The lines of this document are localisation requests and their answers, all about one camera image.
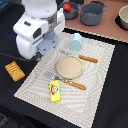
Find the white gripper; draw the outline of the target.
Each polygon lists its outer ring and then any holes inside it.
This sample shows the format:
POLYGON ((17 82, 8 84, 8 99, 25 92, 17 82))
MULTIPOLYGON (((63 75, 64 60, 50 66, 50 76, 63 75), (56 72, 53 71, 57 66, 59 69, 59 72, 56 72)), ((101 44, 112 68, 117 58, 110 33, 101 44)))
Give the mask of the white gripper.
POLYGON ((37 52, 47 54, 59 43, 58 35, 65 27, 65 16, 60 9, 49 18, 33 18, 24 13, 13 26, 20 55, 31 59, 37 52))

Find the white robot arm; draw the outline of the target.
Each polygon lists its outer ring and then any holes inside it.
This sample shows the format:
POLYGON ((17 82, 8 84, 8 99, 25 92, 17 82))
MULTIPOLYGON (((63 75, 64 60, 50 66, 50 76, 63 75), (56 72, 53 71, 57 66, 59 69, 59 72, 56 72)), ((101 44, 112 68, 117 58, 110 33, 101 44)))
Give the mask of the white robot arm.
POLYGON ((37 52, 47 54, 59 43, 64 30, 63 9, 57 9, 56 0, 21 0, 25 12, 13 26, 20 55, 31 59, 37 52))

